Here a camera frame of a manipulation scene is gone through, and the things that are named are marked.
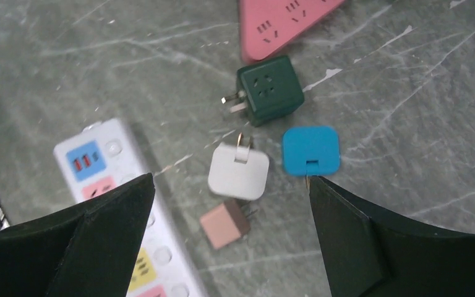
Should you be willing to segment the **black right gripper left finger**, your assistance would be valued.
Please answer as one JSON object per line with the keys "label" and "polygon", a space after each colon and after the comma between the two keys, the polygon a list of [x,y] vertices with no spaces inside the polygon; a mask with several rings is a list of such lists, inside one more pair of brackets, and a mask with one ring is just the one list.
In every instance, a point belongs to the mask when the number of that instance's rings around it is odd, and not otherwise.
{"label": "black right gripper left finger", "polygon": [[125,296],[154,196],[147,173],[0,231],[0,296]]}

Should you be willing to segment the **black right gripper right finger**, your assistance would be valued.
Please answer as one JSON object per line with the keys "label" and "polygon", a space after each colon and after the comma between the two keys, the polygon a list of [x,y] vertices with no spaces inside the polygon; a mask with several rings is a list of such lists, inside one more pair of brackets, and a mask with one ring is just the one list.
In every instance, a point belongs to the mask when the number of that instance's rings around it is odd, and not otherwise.
{"label": "black right gripper right finger", "polygon": [[475,296],[475,234],[405,217],[322,176],[309,198],[333,296]]}

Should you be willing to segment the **white multicolour power strip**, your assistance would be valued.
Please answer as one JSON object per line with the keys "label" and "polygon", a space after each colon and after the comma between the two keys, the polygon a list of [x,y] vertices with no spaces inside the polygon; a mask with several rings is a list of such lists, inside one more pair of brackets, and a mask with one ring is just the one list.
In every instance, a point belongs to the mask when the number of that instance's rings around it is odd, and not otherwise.
{"label": "white multicolour power strip", "polygon": [[[129,127],[119,118],[86,127],[53,149],[76,202],[149,173]],[[128,296],[208,296],[159,190],[155,191]]]}

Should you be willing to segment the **blue plug adapter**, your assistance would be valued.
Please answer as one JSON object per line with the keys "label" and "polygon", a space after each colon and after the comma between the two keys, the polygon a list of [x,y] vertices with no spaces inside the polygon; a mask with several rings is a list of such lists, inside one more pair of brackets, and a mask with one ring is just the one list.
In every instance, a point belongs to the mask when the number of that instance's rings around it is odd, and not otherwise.
{"label": "blue plug adapter", "polygon": [[293,176],[330,175],[340,168],[340,140],[329,126],[293,127],[282,136],[285,172]]}

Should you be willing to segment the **dark green cube socket adapter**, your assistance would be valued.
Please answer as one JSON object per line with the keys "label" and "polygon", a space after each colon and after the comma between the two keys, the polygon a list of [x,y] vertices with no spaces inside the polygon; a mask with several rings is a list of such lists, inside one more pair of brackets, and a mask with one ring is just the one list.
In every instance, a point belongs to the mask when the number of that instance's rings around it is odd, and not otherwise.
{"label": "dark green cube socket adapter", "polygon": [[228,111],[244,111],[254,127],[287,116],[304,103],[302,87],[287,55],[244,66],[237,70],[236,79],[236,92],[221,102],[235,102]]}

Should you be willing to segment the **pink triangular power strip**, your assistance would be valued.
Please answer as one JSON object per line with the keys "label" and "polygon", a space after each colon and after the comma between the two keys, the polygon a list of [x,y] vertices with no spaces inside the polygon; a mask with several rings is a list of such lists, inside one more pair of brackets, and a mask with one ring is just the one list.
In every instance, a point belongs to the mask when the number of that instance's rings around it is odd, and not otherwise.
{"label": "pink triangular power strip", "polygon": [[259,62],[337,9],[343,0],[242,0],[239,26],[242,60]]}

